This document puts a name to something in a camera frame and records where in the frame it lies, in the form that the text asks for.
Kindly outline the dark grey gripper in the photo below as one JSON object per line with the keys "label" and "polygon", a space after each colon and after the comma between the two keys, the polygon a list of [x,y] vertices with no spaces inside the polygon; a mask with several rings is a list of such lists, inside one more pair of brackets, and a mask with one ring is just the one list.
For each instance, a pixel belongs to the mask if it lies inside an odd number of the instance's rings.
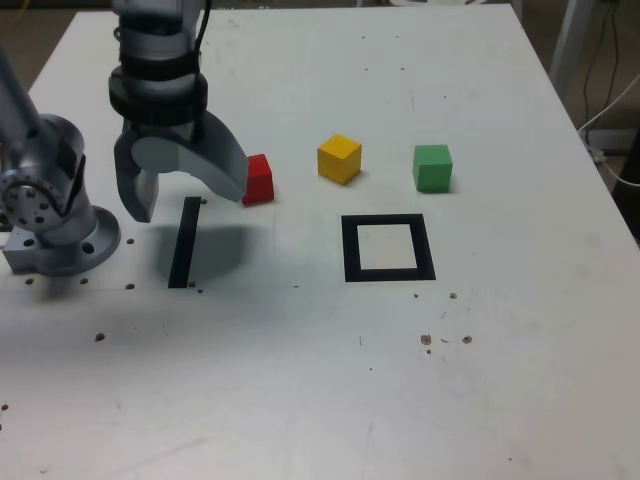
{"label": "dark grey gripper", "polygon": [[140,223],[151,222],[158,174],[187,173],[234,203],[246,193],[248,158],[232,132],[208,111],[180,124],[148,114],[125,116],[114,159],[120,199]]}

